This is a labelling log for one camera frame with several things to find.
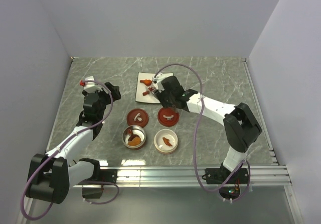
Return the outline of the metal serving tongs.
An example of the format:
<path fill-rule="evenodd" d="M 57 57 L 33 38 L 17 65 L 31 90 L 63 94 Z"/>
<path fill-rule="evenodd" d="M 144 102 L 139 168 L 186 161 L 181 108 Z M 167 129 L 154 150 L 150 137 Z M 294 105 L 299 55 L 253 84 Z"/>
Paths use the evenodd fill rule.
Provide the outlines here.
<path fill-rule="evenodd" d="M 158 89 L 154 86 L 149 86 L 147 87 L 147 90 L 150 92 L 150 94 L 154 97 L 157 98 L 156 92 L 158 91 Z"/>

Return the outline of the red-brown chicken wing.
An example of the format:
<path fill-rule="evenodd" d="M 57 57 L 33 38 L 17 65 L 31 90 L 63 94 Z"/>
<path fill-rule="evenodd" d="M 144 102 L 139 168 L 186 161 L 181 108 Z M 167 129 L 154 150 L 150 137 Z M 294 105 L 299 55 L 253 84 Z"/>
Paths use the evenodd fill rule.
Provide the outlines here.
<path fill-rule="evenodd" d="M 141 79 L 139 82 L 143 83 L 145 86 L 151 86 L 153 83 L 153 81 L 149 79 Z"/>

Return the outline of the red-brown drumstick piece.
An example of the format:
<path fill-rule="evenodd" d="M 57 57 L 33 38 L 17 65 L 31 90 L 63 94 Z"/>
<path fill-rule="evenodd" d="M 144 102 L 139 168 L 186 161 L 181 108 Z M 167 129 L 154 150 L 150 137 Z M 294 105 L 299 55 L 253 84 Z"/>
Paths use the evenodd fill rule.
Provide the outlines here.
<path fill-rule="evenodd" d="M 150 91 L 145 91 L 145 92 L 142 93 L 143 96 L 146 96 L 148 94 L 150 94 Z"/>

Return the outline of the orange bacon strip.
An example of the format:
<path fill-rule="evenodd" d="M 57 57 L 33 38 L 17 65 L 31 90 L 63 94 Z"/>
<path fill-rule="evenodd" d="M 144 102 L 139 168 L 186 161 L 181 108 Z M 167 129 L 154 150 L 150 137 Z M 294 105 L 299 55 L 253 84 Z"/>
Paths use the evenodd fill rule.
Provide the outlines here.
<path fill-rule="evenodd" d="M 173 145 L 170 142 L 170 139 L 163 137 L 163 142 L 166 146 L 172 147 Z"/>

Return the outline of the curved red sausage piece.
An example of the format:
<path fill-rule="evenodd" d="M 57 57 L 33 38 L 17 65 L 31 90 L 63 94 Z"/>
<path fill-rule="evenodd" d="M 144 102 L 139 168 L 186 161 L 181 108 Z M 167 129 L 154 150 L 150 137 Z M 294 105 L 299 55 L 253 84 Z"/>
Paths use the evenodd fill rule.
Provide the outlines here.
<path fill-rule="evenodd" d="M 129 140 L 132 140 L 132 139 L 134 139 L 134 138 L 136 138 L 136 137 L 139 137 L 139 135 L 132 134 L 132 135 L 129 137 Z"/>

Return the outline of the orange fried cutlet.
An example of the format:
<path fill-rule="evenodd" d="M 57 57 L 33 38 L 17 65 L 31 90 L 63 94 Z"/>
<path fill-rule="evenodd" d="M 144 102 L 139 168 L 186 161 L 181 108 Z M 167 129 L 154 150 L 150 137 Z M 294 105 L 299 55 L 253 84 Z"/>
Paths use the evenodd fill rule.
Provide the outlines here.
<path fill-rule="evenodd" d="M 129 146 L 137 146 L 141 144 L 141 138 L 140 137 L 135 137 L 131 140 L 128 140 L 127 143 Z"/>

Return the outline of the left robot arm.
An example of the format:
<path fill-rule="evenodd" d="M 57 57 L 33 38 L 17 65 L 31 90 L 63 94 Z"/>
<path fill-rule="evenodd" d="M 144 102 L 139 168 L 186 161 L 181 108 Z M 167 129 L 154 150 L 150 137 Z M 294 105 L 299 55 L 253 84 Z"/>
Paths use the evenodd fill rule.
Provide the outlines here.
<path fill-rule="evenodd" d="M 109 116 L 106 107 L 121 99 L 119 86 L 110 82 L 100 84 L 85 80 L 83 110 L 73 132 L 46 154 L 36 154 L 30 163 L 24 196 L 60 204 L 71 187 L 87 182 L 97 184 L 101 179 L 98 160 L 82 158 L 75 165 L 70 162 L 100 133 L 103 121 Z"/>

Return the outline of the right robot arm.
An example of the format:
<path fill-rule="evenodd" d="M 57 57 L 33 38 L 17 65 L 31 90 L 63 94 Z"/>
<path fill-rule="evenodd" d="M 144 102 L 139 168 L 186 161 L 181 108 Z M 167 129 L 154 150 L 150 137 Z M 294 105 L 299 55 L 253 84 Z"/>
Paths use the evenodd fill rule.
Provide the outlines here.
<path fill-rule="evenodd" d="M 198 175 L 196 158 L 197 130 L 203 116 L 224 127 L 229 150 L 218 169 L 218 182 L 231 184 L 239 177 L 238 170 L 246 159 L 246 154 L 262 133 L 262 128 L 250 107 L 245 103 L 238 105 L 223 103 L 202 94 L 202 91 L 184 90 L 175 76 L 163 75 L 152 78 L 157 85 L 154 95 L 163 107 L 182 109 L 199 115 L 193 134 L 193 162 Z"/>

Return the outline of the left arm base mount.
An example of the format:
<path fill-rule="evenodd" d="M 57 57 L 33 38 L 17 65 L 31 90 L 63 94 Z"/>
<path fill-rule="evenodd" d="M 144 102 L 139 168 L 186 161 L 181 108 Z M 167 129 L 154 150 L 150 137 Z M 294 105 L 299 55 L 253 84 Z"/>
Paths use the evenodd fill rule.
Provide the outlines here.
<path fill-rule="evenodd" d="M 100 169 L 98 176 L 82 181 L 82 197 L 84 199 L 100 199 L 103 196 L 104 190 L 107 187 L 115 187 L 119 194 L 117 181 L 117 169 Z"/>

